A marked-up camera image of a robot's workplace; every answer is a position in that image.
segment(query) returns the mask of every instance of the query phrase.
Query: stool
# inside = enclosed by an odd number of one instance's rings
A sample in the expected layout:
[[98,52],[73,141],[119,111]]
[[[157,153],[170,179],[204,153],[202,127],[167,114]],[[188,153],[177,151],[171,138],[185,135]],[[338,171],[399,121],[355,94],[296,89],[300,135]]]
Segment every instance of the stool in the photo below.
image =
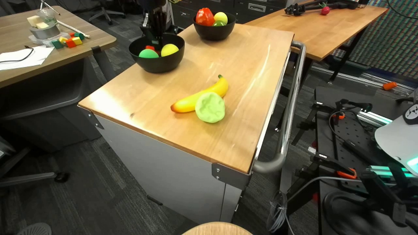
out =
[[232,223],[209,222],[192,227],[183,235],[249,235],[251,232]]

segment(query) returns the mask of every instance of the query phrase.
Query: metal handle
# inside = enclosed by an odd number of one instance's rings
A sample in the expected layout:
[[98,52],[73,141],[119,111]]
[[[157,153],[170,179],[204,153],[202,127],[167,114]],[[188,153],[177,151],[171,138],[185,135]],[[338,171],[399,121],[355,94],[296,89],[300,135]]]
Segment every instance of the metal handle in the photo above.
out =
[[300,86],[302,69],[303,69],[304,57],[305,57],[304,44],[299,42],[292,42],[291,46],[299,48],[299,56],[296,61],[296,73],[294,73],[292,76],[291,89],[290,89],[290,94],[288,94],[288,99],[287,99],[287,104],[286,104],[286,110],[282,120],[281,137],[279,137],[281,145],[277,146],[275,158],[273,161],[270,162],[255,161],[253,170],[261,174],[277,172],[278,170],[282,168],[287,157],[291,124],[292,124],[296,98],[298,98],[299,86]]

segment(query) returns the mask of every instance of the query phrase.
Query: paper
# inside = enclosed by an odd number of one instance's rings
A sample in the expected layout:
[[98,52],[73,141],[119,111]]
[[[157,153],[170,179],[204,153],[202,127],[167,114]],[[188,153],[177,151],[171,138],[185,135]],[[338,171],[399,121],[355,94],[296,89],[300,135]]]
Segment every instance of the paper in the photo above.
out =
[[46,47],[46,46],[38,46],[32,48],[34,51],[31,54],[30,54],[30,48],[0,54],[0,71],[40,65],[53,50],[53,47]]

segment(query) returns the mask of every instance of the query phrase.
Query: office chair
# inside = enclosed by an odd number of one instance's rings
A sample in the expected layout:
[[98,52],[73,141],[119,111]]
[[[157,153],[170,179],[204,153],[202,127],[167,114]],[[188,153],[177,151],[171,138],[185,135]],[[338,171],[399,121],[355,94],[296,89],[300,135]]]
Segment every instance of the office chair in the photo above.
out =
[[29,153],[30,148],[23,148],[22,150],[15,151],[15,149],[0,136],[0,189],[47,179],[53,179],[57,183],[64,183],[68,180],[69,174],[65,172],[42,172],[2,179],[2,176],[8,174]]
[[99,0],[100,10],[99,10],[98,13],[95,13],[93,17],[90,17],[89,21],[93,21],[93,20],[95,20],[95,18],[98,18],[98,17],[104,16],[106,20],[107,20],[107,24],[108,24],[108,25],[112,25],[112,20],[110,18],[111,14],[113,14],[113,16],[121,16],[123,18],[125,17],[125,13],[115,12],[115,10],[107,10],[107,9],[104,8],[104,3],[106,3],[106,0]]

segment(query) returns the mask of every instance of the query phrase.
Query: chair wheel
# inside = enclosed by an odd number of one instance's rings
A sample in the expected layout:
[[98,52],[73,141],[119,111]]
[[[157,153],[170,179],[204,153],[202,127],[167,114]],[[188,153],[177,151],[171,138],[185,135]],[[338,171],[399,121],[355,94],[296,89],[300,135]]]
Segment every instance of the chair wheel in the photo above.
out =
[[56,172],[55,176],[55,182],[56,183],[65,183],[69,179],[69,174],[68,172]]

